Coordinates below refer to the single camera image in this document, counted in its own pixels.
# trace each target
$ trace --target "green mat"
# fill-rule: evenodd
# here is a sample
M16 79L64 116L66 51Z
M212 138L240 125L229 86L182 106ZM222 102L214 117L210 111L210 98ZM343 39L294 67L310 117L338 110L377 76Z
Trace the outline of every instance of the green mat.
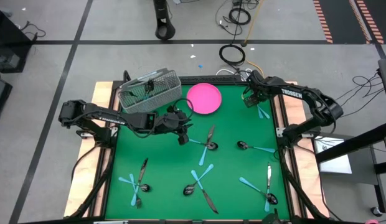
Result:
M186 96L191 86L182 87ZM261 190L266 190L266 168L272 167L271 193L278 197L279 204L271 205L271 212L278 209L281 219L289 218L285 188L280 163L272 153L258 149L245 151L236 146L242 140L249 145L276 149L275 127L271 119L259 119L255 106L246 108L241 99L244 87L217 86L222 94L220 108L210 115L194 114L188 135L191 139L205 142L209 129L216 125L213 142L219 145L216 151L207 151L203 166L199 160L204 146L188 142L178 145L177 136L162 134L146 139L137 138L128 128L122 127L118 137L114 168L108 197L107 219L263 219L265 198L255 190L239 182L244 177ZM261 103L261 108L270 116L270 102ZM178 108L187 115L190 110L184 101ZM159 114L166 106L159 109ZM142 184L153 189L149 193L139 191L142 208L131 206L133 187L121 182L118 177L135 181L145 158L149 158ZM195 182L191 175L194 169L200 176L210 164L214 168L201 180L219 214L215 214L198 185L195 192L186 197L182 194L187 184Z

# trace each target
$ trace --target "pink plate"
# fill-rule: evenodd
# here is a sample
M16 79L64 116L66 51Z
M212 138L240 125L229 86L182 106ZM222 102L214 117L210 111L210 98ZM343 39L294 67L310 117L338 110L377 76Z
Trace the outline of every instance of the pink plate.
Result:
M222 102L218 88L208 83L200 83L190 88L187 92L187 99L193 103L194 112L199 114L215 112Z

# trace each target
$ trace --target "wire basket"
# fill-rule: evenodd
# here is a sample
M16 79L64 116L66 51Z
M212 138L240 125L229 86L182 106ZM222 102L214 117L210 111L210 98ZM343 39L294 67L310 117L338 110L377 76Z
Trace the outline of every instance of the wire basket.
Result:
M127 113L153 111L182 96L181 81L174 70L166 68L151 72L120 86L118 98Z

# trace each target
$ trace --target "gray floor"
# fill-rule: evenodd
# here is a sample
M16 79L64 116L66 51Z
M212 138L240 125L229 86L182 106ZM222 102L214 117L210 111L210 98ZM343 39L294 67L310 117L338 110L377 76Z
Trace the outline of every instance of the gray floor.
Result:
M24 25L28 19L43 28L47 32L43 39L72 40L86 2L2 0L0 6L14 11L15 23ZM201 0L176 6L169 1L177 27L174 39L230 39L214 21L222 2ZM220 18L228 7L221 9ZM150 0L94 0L82 39L154 40L154 21ZM324 40L324 35L311 0L266 0L252 38ZM120 80L123 70L132 78L163 67L178 75L214 75L220 68L228 68L219 59L220 46L79 45L19 221L59 219L64 213L70 172L81 142L75 128L67 130L57 121L64 101L90 101L96 82ZM7 223L11 216L69 50L69 45L36 45L23 73L2 76L14 88L0 120L0 223ZM231 58L238 57L236 52L229 53ZM335 98L355 87L352 77L371 77L379 59L373 45L249 45L246 54L268 76L296 80ZM366 103L369 99L361 98L364 94L351 99L344 111L349 113ZM336 133L354 136L384 122L386 97L380 94L361 112L339 119ZM376 153L380 161L385 160L385 153ZM373 218L369 213L376 204L373 187L324 178L324 191L327 203L342 219L363 222Z

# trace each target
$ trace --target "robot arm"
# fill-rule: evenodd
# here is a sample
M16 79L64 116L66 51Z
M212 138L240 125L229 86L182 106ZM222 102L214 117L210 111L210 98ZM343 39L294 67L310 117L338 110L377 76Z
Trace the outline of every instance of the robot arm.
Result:
M340 105L318 89L286 83L278 77L263 78L256 70L247 78L247 82L248 86L243 93L246 95L251 92L250 96L243 97L247 107L257 105L279 94L304 100L308 104L313 117L301 124L289 125L283 131L286 144L295 144L302 138L303 133L320 126L329 126L343 115Z
M62 126L70 128L78 126L82 131L91 134L96 142L111 146L111 129L103 128L93 122L93 119L108 121L127 126L135 135L145 138L150 134L174 133L179 136L179 144L183 145L189 141L187 129L192 124L187 124L190 119L180 110L170 106L168 113L158 116L157 113L133 113L127 114L120 111L109 110L93 103L83 100L70 100L63 103L59 114Z

